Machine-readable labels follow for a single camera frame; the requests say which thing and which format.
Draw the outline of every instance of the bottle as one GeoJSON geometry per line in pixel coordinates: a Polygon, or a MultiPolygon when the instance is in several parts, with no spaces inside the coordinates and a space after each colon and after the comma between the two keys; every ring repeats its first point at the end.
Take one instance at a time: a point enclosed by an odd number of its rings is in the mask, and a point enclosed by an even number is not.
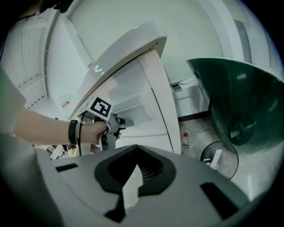
{"type": "Polygon", "coordinates": [[[184,148],[188,148],[189,146],[188,133],[183,133],[182,146],[184,148]]]}

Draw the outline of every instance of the gray floor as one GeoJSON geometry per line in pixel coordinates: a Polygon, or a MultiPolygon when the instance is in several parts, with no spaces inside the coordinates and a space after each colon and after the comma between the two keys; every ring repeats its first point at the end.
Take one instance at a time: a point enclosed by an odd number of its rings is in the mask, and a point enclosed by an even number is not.
{"type": "Polygon", "coordinates": [[[179,129],[181,139],[184,132],[187,132],[189,137],[189,147],[185,149],[181,146],[181,154],[196,159],[200,159],[201,153],[206,146],[220,140],[211,117],[180,122],[179,129]]]}

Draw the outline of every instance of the cabinet door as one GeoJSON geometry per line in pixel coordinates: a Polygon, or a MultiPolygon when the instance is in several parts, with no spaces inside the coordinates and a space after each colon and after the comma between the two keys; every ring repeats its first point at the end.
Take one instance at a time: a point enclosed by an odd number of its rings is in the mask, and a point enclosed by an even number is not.
{"type": "Polygon", "coordinates": [[[114,113],[134,121],[133,127],[121,131],[121,142],[117,143],[149,144],[173,151],[158,103],[137,59],[109,77],[88,99],[94,96],[112,104],[114,113]]]}

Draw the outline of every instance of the bracelet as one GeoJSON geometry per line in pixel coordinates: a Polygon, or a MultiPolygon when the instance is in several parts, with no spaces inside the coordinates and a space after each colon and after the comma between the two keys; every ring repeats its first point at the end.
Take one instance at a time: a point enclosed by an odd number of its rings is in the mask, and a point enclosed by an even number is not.
{"type": "Polygon", "coordinates": [[[69,130],[68,130],[68,138],[70,141],[71,145],[76,145],[76,125],[77,125],[78,121],[77,120],[71,120],[70,121],[70,125],[69,125],[69,130]]]}

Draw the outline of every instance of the black hole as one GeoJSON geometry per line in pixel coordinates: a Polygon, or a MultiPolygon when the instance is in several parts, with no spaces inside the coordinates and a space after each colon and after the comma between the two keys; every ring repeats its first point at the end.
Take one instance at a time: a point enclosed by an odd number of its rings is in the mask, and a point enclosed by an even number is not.
{"type": "Polygon", "coordinates": [[[76,168],[76,167],[78,167],[78,165],[75,163],[72,163],[72,164],[67,164],[67,165],[56,167],[56,170],[57,172],[61,172],[61,171],[69,170],[69,169],[76,168]]]}
{"type": "Polygon", "coordinates": [[[213,183],[205,183],[200,187],[223,219],[238,211],[238,208],[213,183]]]}

